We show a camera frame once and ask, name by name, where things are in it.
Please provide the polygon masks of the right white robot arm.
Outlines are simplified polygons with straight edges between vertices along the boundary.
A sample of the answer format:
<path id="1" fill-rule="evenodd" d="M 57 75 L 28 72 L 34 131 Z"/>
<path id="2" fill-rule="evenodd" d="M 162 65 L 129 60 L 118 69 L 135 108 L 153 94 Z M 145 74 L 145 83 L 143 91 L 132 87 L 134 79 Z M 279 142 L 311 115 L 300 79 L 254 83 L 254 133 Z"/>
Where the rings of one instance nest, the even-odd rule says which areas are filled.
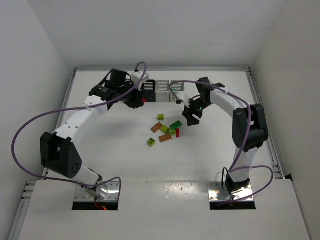
<path id="1" fill-rule="evenodd" d="M 198 96 L 190 98 L 185 93 L 178 95 L 178 100 L 184 103 L 182 115 L 189 127 L 199 125 L 204 109 L 215 105 L 232 118 L 235 155 L 222 182 L 230 194 L 246 188 L 250 183 L 254 157 L 269 138 L 264 107 L 261 104 L 248 104 L 228 92 L 223 84 L 211 83 L 207 77 L 200 78 L 195 84 Z"/>

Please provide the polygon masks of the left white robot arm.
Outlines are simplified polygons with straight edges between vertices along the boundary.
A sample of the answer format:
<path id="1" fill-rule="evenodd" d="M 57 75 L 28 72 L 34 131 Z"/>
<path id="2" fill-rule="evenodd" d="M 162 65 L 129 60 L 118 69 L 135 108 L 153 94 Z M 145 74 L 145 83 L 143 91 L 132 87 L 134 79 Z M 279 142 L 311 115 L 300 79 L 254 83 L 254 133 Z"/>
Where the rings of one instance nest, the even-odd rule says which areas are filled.
<path id="1" fill-rule="evenodd" d="M 77 110 L 54 132 L 45 132 L 40 138 L 41 165 L 68 178 L 100 198 L 103 177 L 84 165 L 77 145 L 87 130 L 118 102 L 137 109 L 144 105 L 142 85 L 149 80 L 146 72 L 133 74 L 112 69 L 91 89 L 80 110 Z"/>

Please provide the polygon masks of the green 2x3 lego brick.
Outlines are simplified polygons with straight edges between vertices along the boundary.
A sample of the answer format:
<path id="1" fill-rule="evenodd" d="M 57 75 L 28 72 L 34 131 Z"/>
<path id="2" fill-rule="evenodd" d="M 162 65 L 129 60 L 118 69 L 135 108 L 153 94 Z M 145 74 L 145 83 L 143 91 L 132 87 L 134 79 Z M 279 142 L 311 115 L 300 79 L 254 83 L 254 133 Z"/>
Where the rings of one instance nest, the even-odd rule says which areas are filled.
<path id="1" fill-rule="evenodd" d="M 169 127 L 171 130 L 176 130 L 178 128 L 180 128 L 183 124 L 178 120 L 176 122 L 174 122 L 173 124 L 171 124 Z"/>

